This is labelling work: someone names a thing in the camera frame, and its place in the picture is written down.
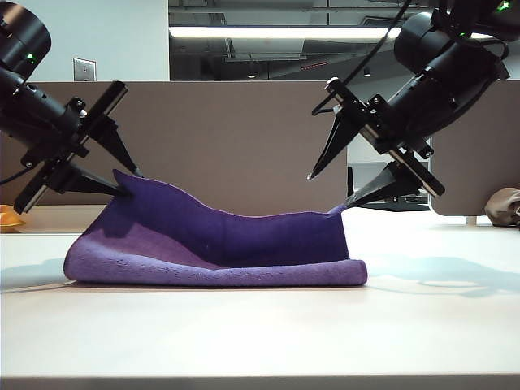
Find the tabletop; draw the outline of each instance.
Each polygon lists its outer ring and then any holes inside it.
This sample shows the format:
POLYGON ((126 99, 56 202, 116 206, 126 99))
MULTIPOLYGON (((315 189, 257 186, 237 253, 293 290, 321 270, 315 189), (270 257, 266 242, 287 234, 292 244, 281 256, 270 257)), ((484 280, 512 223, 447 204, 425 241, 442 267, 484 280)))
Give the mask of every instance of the tabletop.
POLYGON ((81 284, 77 234, 3 234, 2 388, 520 387, 520 232, 342 214, 357 288, 81 284))

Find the ceiling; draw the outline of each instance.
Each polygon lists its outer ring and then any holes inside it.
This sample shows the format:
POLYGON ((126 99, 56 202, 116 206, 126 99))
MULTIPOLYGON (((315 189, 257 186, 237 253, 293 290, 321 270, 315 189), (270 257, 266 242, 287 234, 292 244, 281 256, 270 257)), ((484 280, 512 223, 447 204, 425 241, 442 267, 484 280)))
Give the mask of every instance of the ceiling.
MULTIPOLYGON (((406 17, 429 11, 414 2, 406 17)), ((400 2, 370 0, 170 0, 170 25, 388 26, 400 2)), ((374 43, 310 39, 170 39, 172 80, 327 80, 346 76, 374 43)), ((370 65, 373 77, 406 73, 386 44, 370 65)))

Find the microfiber towel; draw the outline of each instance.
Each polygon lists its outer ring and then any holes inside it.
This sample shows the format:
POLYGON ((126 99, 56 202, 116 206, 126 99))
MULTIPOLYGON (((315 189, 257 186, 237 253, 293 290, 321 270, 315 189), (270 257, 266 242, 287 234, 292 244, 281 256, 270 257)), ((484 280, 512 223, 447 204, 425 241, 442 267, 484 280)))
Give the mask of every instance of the microfiber towel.
POLYGON ((245 217, 177 187, 115 171, 114 197, 69 249, 72 280, 199 287, 349 286, 366 266, 349 259, 341 207, 245 217))

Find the black cable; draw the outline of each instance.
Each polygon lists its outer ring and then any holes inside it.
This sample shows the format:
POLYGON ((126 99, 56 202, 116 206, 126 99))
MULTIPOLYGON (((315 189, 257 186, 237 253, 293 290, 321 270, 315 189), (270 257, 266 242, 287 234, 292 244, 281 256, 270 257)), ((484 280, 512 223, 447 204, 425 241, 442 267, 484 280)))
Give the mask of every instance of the black cable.
POLYGON ((406 2, 403 4, 401 9, 397 13, 396 17, 392 21, 392 24, 390 24, 390 27, 388 27, 387 32, 379 40, 377 45, 374 46, 372 51, 357 65, 357 67, 352 72, 350 72, 347 78, 343 80, 343 85, 347 85, 369 63, 369 61, 372 59, 372 57, 375 56, 379 49, 381 49, 381 46, 383 46, 384 42, 386 42, 388 39, 388 34, 397 26, 399 20, 401 20, 402 16, 405 14, 411 2, 412 0, 406 0, 406 2))
MULTIPOLYGON (((372 51, 357 65, 357 67, 347 76, 345 80, 343 80, 342 84, 347 85, 374 57, 374 55, 379 51, 381 46, 384 45, 384 42, 386 42, 388 38, 388 34, 397 26, 397 23, 399 23, 399 20, 401 20, 402 16, 405 14, 406 10, 410 6, 410 3, 412 0, 406 0, 399 12, 397 12, 396 17, 388 27, 387 32, 384 34, 384 36, 379 40, 376 46, 372 49, 372 51)), ((327 103, 329 103, 334 98, 334 93, 329 93, 325 99, 323 99, 313 110, 312 115, 319 114, 323 106, 325 106, 327 103)))
POLYGON ((31 171, 32 169, 33 169, 32 167, 30 167, 30 168, 24 168, 24 169, 21 170, 20 172, 15 173, 13 176, 8 177, 7 179, 4 179, 4 180, 0 180, 0 185, 7 184, 7 183, 9 183, 10 181, 13 181, 14 179, 18 179, 20 176, 26 174, 27 172, 31 171))

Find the white wall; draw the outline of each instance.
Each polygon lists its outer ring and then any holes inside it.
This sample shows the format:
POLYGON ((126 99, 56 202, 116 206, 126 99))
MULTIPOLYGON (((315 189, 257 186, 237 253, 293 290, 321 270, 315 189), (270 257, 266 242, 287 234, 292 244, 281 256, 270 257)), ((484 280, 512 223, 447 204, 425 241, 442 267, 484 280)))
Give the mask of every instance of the white wall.
POLYGON ((72 59, 97 61, 97 80, 169 80, 167 0, 12 0, 49 29, 32 81, 73 81, 72 59))

